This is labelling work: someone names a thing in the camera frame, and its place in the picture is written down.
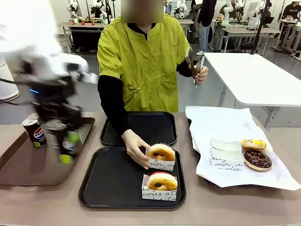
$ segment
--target jeans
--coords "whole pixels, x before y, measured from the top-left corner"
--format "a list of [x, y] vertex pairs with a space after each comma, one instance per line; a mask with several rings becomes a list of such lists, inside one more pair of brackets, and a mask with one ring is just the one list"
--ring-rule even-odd
[[166, 6], [166, 14], [171, 14], [171, 10], [172, 10], [172, 5], [171, 5], [171, 2], [168, 6]]
[[202, 25], [202, 22], [200, 23], [200, 25], [201, 25], [201, 34], [199, 36], [199, 49], [203, 52], [206, 52], [208, 48], [210, 25], [205, 27]]
[[188, 41], [191, 42], [197, 33], [197, 26], [196, 26], [196, 18], [197, 18], [197, 12], [193, 10], [189, 15], [187, 16], [187, 19], [192, 20], [194, 23], [190, 25], [190, 35], [188, 36]]

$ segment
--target donut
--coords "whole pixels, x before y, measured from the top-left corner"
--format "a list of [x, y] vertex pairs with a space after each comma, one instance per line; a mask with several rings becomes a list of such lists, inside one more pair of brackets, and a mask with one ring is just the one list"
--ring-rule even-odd
[[267, 147], [267, 144], [262, 140], [242, 140], [241, 146], [248, 150], [263, 150]]
[[254, 170], [265, 171], [272, 166], [271, 159], [265, 153], [258, 150], [246, 150], [244, 159], [246, 165]]
[[164, 172], [156, 172], [150, 175], [146, 182], [147, 188], [158, 191], [177, 190], [178, 182], [176, 178]]
[[146, 150], [146, 156], [163, 161], [174, 161], [174, 150], [164, 144], [155, 144]]

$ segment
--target soda can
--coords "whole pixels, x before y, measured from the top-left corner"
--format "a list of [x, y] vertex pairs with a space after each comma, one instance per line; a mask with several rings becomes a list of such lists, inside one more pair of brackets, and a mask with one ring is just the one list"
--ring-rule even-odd
[[34, 147], [42, 147], [47, 143], [42, 127], [36, 118], [26, 119], [22, 122], [26, 133]]

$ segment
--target black stand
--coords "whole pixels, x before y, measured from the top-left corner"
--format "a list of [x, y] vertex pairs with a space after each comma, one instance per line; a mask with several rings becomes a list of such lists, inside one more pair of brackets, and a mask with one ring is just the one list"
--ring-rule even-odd
[[116, 19], [116, 15], [115, 15], [115, 4], [114, 4], [114, 1], [115, 1], [115, 0], [112, 0], [112, 2], [113, 2], [113, 11], [114, 11], [114, 19]]
[[281, 19], [281, 16], [282, 16], [283, 7], [284, 7], [284, 2], [285, 2], [285, 0], [283, 1], [282, 8], [281, 8], [281, 12], [279, 13], [278, 21]]
[[89, 16], [89, 22], [91, 22], [90, 12], [89, 12], [89, 6], [88, 1], [86, 0], [87, 10], [88, 10], [88, 16]]
[[256, 47], [258, 45], [258, 41], [259, 41], [259, 36], [260, 36], [260, 32], [261, 32], [261, 29], [262, 29], [262, 26], [263, 26], [263, 23], [264, 23], [264, 16], [262, 15], [265, 15], [266, 11], [268, 11], [268, 4], [269, 4], [270, 0], [266, 0], [265, 2], [265, 7], [264, 7], [264, 10], [261, 14], [261, 19], [260, 19], [260, 24], [259, 24], [259, 27], [258, 27], [258, 31], [256, 33], [256, 37], [255, 37], [255, 40], [254, 40], [254, 43], [253, 43], [253, 47], [252, 47], [252, 50], [251, 50], [251, 55], [254, 55], [254, 52], [256, 50]]
[[108, 24], [110, 24], [110, 16], [109, 16], [109, 0], [105, 0], [105, 12], [107, 13]]

